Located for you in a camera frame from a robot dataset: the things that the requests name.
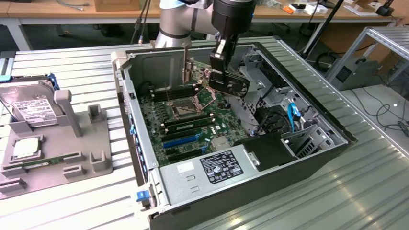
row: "blue pcie slot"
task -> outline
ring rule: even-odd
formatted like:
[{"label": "blue pcie slot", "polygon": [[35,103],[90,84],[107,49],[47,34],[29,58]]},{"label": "blue pcie slot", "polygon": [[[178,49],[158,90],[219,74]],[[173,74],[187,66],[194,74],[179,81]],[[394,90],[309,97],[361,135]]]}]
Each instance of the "blue pcie slot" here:
[{"label": "blue pcie slot", "polygon": [[182,145],[182,144],[198,141],[198,138],[199,138],[202,133],[203,132],[201,132],[199,134],[195,134],[191,137],[182,138],[179,140],[173,140],[173,141],[169,141],[169,142],[163,143],[163,148],[170,148],[170,147],[174,147],[174,146],[178,146],[178,145]]}]

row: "white sticker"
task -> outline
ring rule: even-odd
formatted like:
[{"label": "white sticker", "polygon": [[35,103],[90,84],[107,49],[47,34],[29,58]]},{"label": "white sticker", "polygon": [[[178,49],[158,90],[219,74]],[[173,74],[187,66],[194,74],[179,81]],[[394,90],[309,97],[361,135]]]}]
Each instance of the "white sticker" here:
[{"label": "white sticker", "polygon": [[47,99],[13,102],[13,105],[29,124],[57,119]]},{"label": "white sticker", "polygon": [[187,163],[183,163],[183,164],[179,164],[177,166],[177,170],[178,170],[178,173],[183,173],[189,170],[194,169],[193,167],[193,163],[191,162],[187,162]]}]

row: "metal rack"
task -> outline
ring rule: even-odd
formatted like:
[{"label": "metal rack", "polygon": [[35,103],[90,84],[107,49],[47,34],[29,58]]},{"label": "metal rack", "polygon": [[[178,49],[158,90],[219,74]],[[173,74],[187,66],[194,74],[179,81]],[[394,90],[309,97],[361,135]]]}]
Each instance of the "metal rack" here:
[{"label": "metal rack", "polygon": [[365,27],[341,60],[334,64],[326,74],[329,82],[335,78],[346,60],[358,49],[366,36],[371,37],[406,60],[403,66],[390,76],[389,81],[391,81],[409,66],[409,27]]}]

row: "blue clip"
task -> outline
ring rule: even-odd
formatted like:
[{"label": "blue clip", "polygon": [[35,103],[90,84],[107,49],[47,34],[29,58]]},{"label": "blue clip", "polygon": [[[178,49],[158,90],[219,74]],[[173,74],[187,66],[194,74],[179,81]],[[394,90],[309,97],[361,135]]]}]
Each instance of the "blue clip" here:
[{"label": "blue clip", "polygon": [[50,82],[51,82],[53,89],[54,89],[54,90],[59,90],[59,86],[58,86],[58,84],[57,84],[57,79],[55,79],[55,76],[53,75],[53,73],[50,73],[50,74],[47,75],[47,79],[49,79]]},{"label": "blue clip", "polygon": [[295,103],[291,102],[290,104],[287,104],[286,114],[287,114],[289,123],[291,124],[291,133],[293,133],[294,132],[293,116],[301,117],[301,113],[298,111]]},{"label": "blue clip", "polygon": [[0,75],[0,83],[10,82],[11,76],[10,75]]},{"label": "blue clip", "polygon": [[149,191],[147,190],[142,190],[139,192],[135,193],[137,199],[135,202],[141,202],[142,200],[149,199]]},{"label": "blue clip", "polygon": [[129,134],[135,135],[134,124],[130,125]]}]

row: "power supply label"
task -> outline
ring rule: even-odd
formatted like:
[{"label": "power supply label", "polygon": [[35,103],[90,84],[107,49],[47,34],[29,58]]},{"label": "power supply label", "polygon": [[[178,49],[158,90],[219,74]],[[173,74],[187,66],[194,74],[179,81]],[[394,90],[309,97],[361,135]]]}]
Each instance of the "power supply label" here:
[{"label": "power supply label", "polygon": [[57,119],[47,99],[13,102],[13,105],[29,124]]},{"label": "power supply label", "polygon": [[217,184],[243,173],[230,150],[201,158],[199,162],[211,184]]}]

